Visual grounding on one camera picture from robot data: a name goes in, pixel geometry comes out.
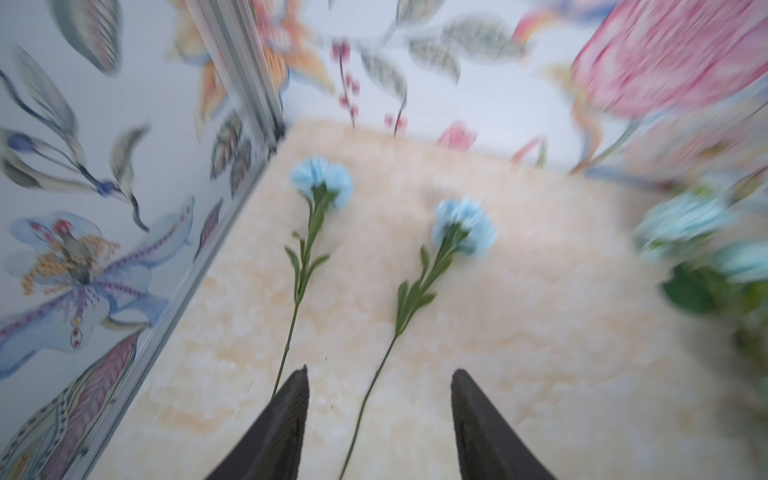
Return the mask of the blue carnation stem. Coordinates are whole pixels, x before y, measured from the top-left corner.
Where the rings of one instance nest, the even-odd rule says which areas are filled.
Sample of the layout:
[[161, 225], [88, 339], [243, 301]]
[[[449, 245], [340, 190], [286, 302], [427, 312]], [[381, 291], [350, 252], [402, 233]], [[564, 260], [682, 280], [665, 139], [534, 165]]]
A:
[[322, 231], [328, 212], [343, 209], [354, 192], [353, 180], [347, 168], [340, 163], [331, 163], [325, 157], [317, 155], [309, 157], [296, 166], [292, 171], [291, 181], [297, 193], [308, 206], [307, 232], [305, 235], [298, 231], [292, 233], [292, 237], [298, 241], [299, 252], [287, 245], [284, 246], [284, 251], [294, 273], [294, 306], [278, 373], [273, 385], [272, 397], [277, 394], [281, 385], [299, 309], [310, 280], [315, 271], [330, 259], [330, 254], [323, 254], [314, 258], [314, 244]]
[[454, 258], [482, 256], [495, 244], [496, 238], [495, 226], [477, 201], [471, 198], [448, 199], [440, 202], [436, 207], [432, 239], [438, 247], [437, 253], [431, 255], [427, 248], [422, 246], [419, 252], [421, 262], [419, 278], [413, 282], [404, 280], [398, 286], [393, 336], [361, 402], [352, 439], [339, 474], [340, 478], [346, 474], [367, 403], [397, 340], [403, 335], [416, 313], [434, 301], [437, 293], [432, 290], [432, 287], [449, 270]]

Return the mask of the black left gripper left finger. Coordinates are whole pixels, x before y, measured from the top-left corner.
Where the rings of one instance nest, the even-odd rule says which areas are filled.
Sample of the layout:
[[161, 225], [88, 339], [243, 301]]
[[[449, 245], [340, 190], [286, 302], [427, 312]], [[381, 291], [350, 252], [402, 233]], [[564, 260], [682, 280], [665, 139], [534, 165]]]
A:
[[207, 480], [298, 478], [310, 400], [306, 367], [294, 371]]

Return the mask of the light blue peony spray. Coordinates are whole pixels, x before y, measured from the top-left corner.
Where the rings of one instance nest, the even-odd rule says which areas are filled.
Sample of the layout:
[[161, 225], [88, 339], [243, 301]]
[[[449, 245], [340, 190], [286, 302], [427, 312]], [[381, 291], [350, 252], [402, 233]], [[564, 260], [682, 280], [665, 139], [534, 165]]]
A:
[[661, 293], [677, 309], [729, 330], [729, 342], [746, 362], [750, 395], [767, 413], [767, 243], [744, 240], [715, 248], [734, 225], [735, 201], [707, 188], [682, 191], [650, 208], [632, 232], [648, 260], [674, 263]]

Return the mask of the magenta pink rose stem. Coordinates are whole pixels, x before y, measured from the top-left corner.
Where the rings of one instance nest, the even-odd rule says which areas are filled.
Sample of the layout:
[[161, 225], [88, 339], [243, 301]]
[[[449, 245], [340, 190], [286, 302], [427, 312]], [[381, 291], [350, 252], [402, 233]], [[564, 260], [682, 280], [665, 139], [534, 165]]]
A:
[[571, 66], [591, 106], [624, 118], [708, 106], [766, 73], [764, 1], [623, 1]]

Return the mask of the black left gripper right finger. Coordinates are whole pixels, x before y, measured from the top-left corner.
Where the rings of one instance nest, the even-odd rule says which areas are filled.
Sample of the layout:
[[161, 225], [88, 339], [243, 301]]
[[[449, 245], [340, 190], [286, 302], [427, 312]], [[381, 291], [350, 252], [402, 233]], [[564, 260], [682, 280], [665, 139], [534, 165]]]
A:
[[555, 479], [464, 369], [453, 373], [451, 407], [463, 479]]

